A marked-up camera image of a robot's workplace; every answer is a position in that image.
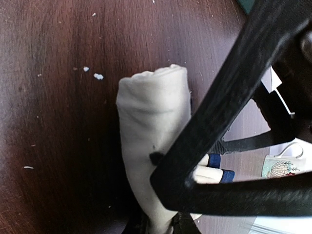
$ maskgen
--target mug handle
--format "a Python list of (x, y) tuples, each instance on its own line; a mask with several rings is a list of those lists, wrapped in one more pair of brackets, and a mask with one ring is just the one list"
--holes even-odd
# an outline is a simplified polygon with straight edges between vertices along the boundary
[(293, 143), (289, 144), (288, 146), (285, 147), (285, 149), (284, 149), (280, 154), (275, 155), (274, 157), (276, 157), (276, 158), (281, 158), (281, 157), (284, 155), (284, 153), (285, 153), (290, 147), (292, 147), (292, 146), (294, 146), (294, 145), (300, 146), (300, 148), (301, 148), (301, 150), (302, 150), (302, 152), (301, 152), (298, 156), (296, 156), (295, 158), (300, 158), (300, 157), (302, 157), (302, 156), (303, 156), (303, 148), (302, 148), (302, 146), (301, 146), (298, 142), (293, 142)]

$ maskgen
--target rolled white fabric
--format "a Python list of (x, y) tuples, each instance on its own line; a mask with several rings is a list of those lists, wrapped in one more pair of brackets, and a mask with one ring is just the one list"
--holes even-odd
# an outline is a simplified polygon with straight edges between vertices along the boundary
[[(149, 234), (169, 234), (176, 212), (163, 207), (150, 184), (155, 166), (149, 154), (167, 153), (191, 118), (186, 68), (171, 65), (121, 79), (117, 109), (126, 174), (137, 201), (150, 219)], [(208, 160), (209, 156), (205, 156), (199, 163), (195, 180), (219, 183), (223, 172), (207, 170)]]

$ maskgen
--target white mug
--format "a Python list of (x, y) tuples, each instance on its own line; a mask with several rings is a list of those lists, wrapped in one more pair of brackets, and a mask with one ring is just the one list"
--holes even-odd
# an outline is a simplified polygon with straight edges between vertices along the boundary
[[(297, 156), (284, 156), (285, 152), (294, 145), (300, 146), (302, 152)], [(289, 144), (278, 155), (267, 155), (262, 168), (262, 177), (271, 179), (303, 173), (306, 159), (302, 155), (303, 148), (296, 142)]]

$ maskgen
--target white crumb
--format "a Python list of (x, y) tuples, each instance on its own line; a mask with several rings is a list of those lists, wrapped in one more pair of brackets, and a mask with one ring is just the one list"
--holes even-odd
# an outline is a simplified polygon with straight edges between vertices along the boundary
[(101, 74), (98, 74), (98, 73), (94, 73), (94, 75), (93, 75), (95, 78), (97, 78), (98, 80), (102, 80), (102, 79), (104, 79), (104, 76), (103, 75), (101, 75)]

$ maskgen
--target wooden table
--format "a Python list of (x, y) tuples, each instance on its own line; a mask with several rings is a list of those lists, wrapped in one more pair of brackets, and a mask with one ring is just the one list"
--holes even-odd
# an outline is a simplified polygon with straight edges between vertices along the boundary
[[(120, 153), (118, 81), (186, 66), (196, 109), (244, 21), (234, 0), (2, 0), (0, 233), (121, 233), (135, 200)], [(260, 121), (247, 111), (230, 133), (263, 130), (247, 119)], [(257, 176), (264, 155), (222, 165), (237, 178)], [(198, 225), (231, 234), (244, 222)]]

